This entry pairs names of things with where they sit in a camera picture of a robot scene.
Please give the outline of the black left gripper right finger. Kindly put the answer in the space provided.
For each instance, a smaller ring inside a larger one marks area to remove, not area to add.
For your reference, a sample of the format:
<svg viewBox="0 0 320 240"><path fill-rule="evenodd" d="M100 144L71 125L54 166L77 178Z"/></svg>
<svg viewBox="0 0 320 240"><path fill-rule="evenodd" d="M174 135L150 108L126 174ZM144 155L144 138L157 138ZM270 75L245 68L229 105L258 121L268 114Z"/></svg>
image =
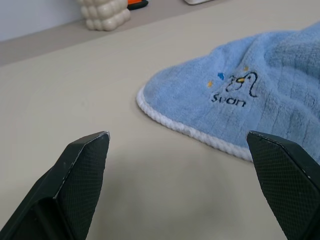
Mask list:
<svg viewBox="0 0 320 240"><path fill-rule="evenodd" d="M297 143L250 131L262 193L287 240L320 240L320 165Z"/></svg>

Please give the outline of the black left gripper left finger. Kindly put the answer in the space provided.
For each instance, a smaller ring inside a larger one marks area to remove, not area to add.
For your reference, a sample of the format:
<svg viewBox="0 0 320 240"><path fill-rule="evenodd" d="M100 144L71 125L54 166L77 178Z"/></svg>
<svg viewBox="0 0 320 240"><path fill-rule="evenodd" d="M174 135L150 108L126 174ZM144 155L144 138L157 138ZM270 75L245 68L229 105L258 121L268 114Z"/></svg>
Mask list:
<svg viewBox="0 0 320 240"><path fill-rule="evenodd" d="M108 131L69 143L0 230L0 240L86 240L109 143Z"/></svg>

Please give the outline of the blue towel with swan embroidery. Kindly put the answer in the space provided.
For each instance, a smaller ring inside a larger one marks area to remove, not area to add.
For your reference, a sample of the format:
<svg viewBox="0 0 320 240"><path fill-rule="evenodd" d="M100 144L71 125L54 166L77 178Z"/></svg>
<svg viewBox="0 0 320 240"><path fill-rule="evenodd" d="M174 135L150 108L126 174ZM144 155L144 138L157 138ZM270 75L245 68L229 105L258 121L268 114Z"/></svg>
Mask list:
<svg viewBox="0 0 320 240"><path fill-rule="evenodd" d="M320 22L256 34L166 68L138 92L165 127L251 161L247 134L293 141L320 164Z"/></svg>

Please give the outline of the cream bubbly ceramic vase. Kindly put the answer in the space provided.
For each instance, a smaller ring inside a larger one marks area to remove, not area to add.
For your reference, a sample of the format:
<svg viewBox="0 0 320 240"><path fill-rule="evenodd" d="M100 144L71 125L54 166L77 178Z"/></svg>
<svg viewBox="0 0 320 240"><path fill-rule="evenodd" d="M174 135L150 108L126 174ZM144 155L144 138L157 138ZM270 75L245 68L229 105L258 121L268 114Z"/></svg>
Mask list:
<svg viewBox="0 0 320 240"><path fill-rule="evenodd" d="M85 25L92 31L113 31L128 22L131 13L128 0L76 0L85 19Z"/></svg>

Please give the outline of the orange and black object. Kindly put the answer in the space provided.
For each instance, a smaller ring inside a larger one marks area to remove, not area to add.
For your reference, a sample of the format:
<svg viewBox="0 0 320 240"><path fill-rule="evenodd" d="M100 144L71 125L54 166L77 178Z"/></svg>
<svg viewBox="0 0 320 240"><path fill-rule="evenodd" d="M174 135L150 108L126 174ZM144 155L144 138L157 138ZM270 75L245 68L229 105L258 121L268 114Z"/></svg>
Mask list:
<svg viewBox="0 0 320 240"><path fill-rule="evenodd" d="M127 8L130 11L144 8L149 3L148 0L127 0L127 2L128 2Z"/></svg>

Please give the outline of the white flat object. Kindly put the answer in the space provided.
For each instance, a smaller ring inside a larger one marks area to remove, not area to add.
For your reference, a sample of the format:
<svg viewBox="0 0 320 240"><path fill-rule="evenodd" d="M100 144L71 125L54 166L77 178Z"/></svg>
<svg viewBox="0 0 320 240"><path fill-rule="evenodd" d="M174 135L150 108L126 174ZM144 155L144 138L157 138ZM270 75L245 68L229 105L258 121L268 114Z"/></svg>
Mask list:
<svg viewBox="0 0 320 240"><path fill-rule="evenodd" d="M199 5L213 0L184 0L189 5Z"/></svg>

